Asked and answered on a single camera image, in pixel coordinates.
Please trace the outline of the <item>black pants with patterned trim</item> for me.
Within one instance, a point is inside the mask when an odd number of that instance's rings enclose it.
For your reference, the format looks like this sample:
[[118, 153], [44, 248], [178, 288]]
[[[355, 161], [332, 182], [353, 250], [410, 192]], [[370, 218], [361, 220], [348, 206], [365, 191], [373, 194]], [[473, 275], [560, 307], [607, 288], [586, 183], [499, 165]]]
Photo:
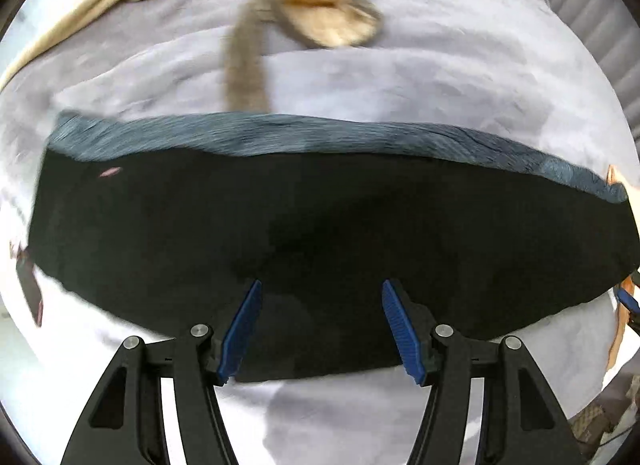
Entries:
[[62, 113], [27, 249], [66, 291], [167, 336], [259, 281], [243, 381], [396, 365], [391, 277], [491, 339], [639, 264], [624, 188], [586, 168], [461, 127], [286, 115]]

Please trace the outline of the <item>peach folded cloth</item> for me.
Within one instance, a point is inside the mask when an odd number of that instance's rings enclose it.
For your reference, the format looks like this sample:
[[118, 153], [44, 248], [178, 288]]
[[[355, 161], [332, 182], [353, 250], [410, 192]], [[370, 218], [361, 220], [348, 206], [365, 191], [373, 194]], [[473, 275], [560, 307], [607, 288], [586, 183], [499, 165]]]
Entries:
[[625, 189], [625, 192], [628, 192], [629, 182], [620, 171], [620, 168], [615, 165], [608, 166], [608, 172], [606, 173], [606, 182], [608, 182], [609, 185], [622, 186]]

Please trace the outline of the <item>red smartphone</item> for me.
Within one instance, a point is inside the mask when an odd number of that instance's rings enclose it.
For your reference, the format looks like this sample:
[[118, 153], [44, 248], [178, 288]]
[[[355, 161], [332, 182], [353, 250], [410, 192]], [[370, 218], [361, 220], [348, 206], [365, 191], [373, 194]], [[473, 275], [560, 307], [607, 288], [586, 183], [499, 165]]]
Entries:
[[35, 326], [42, 324], [43, 301], [40, 286], [35, 277], [35, 265], [26, 248], [20, 246], [16, 253], [15, 270], [28, 309]]

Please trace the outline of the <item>lavender embossed bed blanket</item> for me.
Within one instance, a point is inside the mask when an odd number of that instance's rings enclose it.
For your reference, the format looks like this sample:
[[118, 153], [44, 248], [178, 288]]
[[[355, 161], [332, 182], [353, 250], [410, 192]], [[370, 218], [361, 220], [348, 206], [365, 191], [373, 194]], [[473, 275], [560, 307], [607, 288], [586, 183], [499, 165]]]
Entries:
[[[20, 6], [24, 0], [10, 0]], [[81, 0], [40, 0], [65, 15]], [[25, 42], [1, 74], [48, 28]], [[389, 120], [461, 127], [500, 136], [586, 168], [606, 182], [609, 165], [627, 178], [626, 192], [639, 234], [636, 141], [608, 77], [549, 0], [387, 0], [375, 44], [390, 54], [407, 102]], [[58, 116], [37, 125], [1, 116], [1, 299], [15, 324], [14, 341], [1, 351], [12, 359], [1, 372], [1, 437], [4, 459], [23, 454], [33, 464], [65, 464], [66, 445], [108, 363], [129, 336], [145, 343], [167, 336], [112, 315], [66, 291], [35, 265], [42, 292], [40, 327], [29, 312], [15, 263], [27, 249], [40, 172]], [[600, 296], [548, 315], [506, 336], [523, 341], [570, 418], [601, 389], [617, 352], [623, 311], [615, 295], [630, 289], [638, 267]], [[416, 385], [399, 361], [349, 373], [243, 381], [262, 309], [242, 359], [227, 384], [215, 390], [236, 461], [233, 464], [412, 464], [409, 461], [431, 390]], [[17, 349], [29, 349], [27, 359]], [[184, 456], [174, 382], [160, 381], [169, 461]], [[462, 456], [476, 463], [484, 381], [471, 385]]]

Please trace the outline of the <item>grey padded headboard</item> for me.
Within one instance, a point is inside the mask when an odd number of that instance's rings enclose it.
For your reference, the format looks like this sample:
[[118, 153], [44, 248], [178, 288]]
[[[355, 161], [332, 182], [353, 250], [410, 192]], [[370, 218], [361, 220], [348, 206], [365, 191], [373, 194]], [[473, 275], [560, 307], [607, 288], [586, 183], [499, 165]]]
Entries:
[[549, 0], [612, 84], [639, 139], [639, 25], [623, 0]]

